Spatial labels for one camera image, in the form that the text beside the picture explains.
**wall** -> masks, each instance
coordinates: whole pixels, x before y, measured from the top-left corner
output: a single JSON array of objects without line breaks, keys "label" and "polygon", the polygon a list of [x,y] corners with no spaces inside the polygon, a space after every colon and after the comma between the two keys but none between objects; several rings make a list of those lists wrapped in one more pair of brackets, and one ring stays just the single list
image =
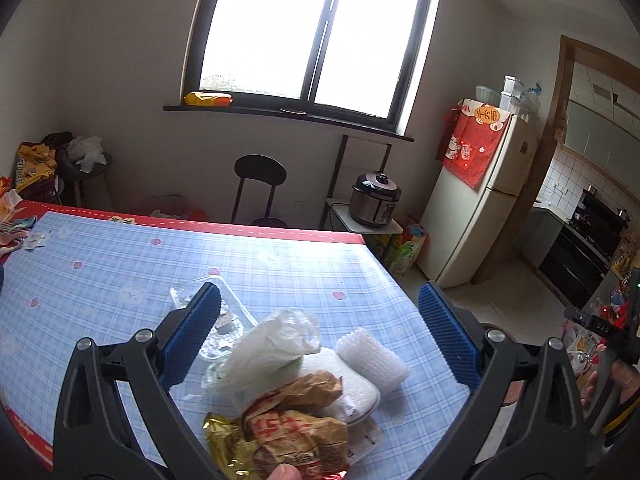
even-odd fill
[{"label": "wall", "polygon": [[[317,225],[343,133],[303,121],[206,112],[163,112],[177,104],[182,63],[196,0],[78,0],[63,81],[63,123],[75,134],[98,135],[114,156],[108,173],[116,207],[163,192],[188,195],[228,221],[238,180],[235,160],[263,153],[289,173],[273,214],[291,226]],[[506,24],[498,0],[440,0],[433,39],[406,134],[394,141],[386,171],[402,188],[402,207],[420,216],[440,169],[433,160],[442,117],[476,84],[496,84],[489,60],[494,39],[482,24]],[[383,137],[369,137],[387,142]],[[264,211],[267,191],[249,186],[239,221]],[[295,214],[294,200],[307,204]]]},{"label": "wall", "polygon": [[[568,192],[560,193],[554,187],[556,183],[567,188]],[[587,189],[590,185],[597,189],[596,196],[613,212],[617,212],[616,208],[626,209],[631,216],[629,228],[640,233],[640,206],[638,202],[631,200],[620,190],[613,179],[607,178],[606,173],[598,171],[588,164],[583,164],[569,151],[563,151],[560,147],[554,153],[553,161],[538,197],[545,202],[557,205],[565,213],[573,215],[582,190]]]},{"label": "wall", "polygon": [[562,35],[597,46],[640,67],[640,52],[635,48],[635,43],[611,44],[606,38],[575,34],[539,22],[514,20],[512,23],[513,26],[503,30],[502,46],[495,64],[503,73],[521,79],[526,86],[534,86],[537,81],[541,82],[543,92],[538,123],[541,132],[556,84]]},{"label": "wall", "polygon": [[0,34],[0,174],[23,140],[58,131],[60,59],[72,0],[22,0]]}]

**blue plaid tablecloth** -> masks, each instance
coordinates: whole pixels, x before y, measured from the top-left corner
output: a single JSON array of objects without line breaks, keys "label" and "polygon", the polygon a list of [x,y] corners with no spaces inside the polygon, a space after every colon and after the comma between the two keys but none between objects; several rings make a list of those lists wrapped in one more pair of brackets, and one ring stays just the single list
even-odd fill
[{"label": "blue plaid tablecloth", "polygon": [[[383,443],[350,478],[403,480],[424,461],[469,395],[456,382],[413,303],[363,245],[203,234],[47,212],[33,232],[44,247],[17,251],[4,266],[0,294],[0,387],[4,400],[44,440],[53,441],[58,395],[75,342],[129,340],[155,328],[173,308],[169,288],[220,273],[260,321],[284,307],[317,316],[322,345],[361,326],[397,353],[411,376],[373,418]],[[209,411],[231,403],[201,396],[199,358],[171,390],[204,444]],[[144,453],[162,462],[128,387],[120,386]]]}]

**rice cooker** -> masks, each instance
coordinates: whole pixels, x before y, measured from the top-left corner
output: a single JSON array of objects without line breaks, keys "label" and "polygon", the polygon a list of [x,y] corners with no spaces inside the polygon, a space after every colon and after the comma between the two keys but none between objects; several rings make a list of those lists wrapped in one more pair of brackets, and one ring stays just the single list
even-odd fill
[{"label": "rice cooker", "polygon": [[384,173],[363,173],[353,185],[349,214],[367,227],[384,227],[391,222],[401,193]]}]

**window frame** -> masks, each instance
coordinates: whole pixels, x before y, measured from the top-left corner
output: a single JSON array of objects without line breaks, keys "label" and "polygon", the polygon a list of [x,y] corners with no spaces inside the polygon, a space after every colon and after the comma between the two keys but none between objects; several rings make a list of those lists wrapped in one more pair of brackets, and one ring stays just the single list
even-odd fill
[{"label": "window frame", "polygon": [[[183,95],[193,91],[200,91],[204,53],[217,3],[218,0],[199,0],[198,2],[184,71]],[[328,120],[343,121],[346,126],[349,123],[358,124],[398,135],[396,134],[396,128],[398,127],[402,107],[414,72],[420,41],[424,33],[429,0],[417,1],[412,30],[407,42],[404,59],[402,60],[389,114],[386,118],[313,102],[318,90],[319,75],[324,64],[324,56],[330,41],[335,9],[338,3],[339,0],[325,0],[324,2],[306,67],[300,99],[246,92],[229,92],[233,95],[234,101],[229,108],[226,108],[226,111],[231,112],[234,108],[238,108],[238,111],[240,109],[245,111],[253,110],[254,113],[259,113],[260,110],[263,110],[266,115],[281,114],[288,111],[289,113],[286,116],[290,118],[303,119],[307,116],[314,116]],[[324,36],[328,37],[325,41],[322,40]],[[304,112],[304,114],[296,114],[292,110],[298,110]]]}]

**window sill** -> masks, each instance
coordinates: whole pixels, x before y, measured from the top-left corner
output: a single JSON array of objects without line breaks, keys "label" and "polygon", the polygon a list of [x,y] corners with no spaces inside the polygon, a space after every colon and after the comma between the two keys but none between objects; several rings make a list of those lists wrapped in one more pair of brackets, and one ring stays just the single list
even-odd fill
[{"label": "window sill", "polygon": [[327,117],[316,115],[295,115],[281,112],[279,110],[263,110],[260,108],[239,108],[239,107],[206,107],[206,106],[189,106],[189,105],[174,105],[163,106],[162,110],[165,112],[222,112],[227,114],[245,114],[245,115],[262,115],[271,117],[284,117],[287,119],[294,119],[298,121],[309,121],[312,123],[330,124],[331,126],[342,126],[343,128],[351,128],[352,130],[358,130],[361,132],[368,132],[370,134],[377,134],[385,137],[392,137],[398,140],[405,140],[406,142],[414,142],[415,139],[411,137],[405,137],[391,130],[383,130],[382,128],[374,128],[372,126],[365,126],[364,124],[352,123],[351,121],[343,121],[340,119],[330,119]]}]

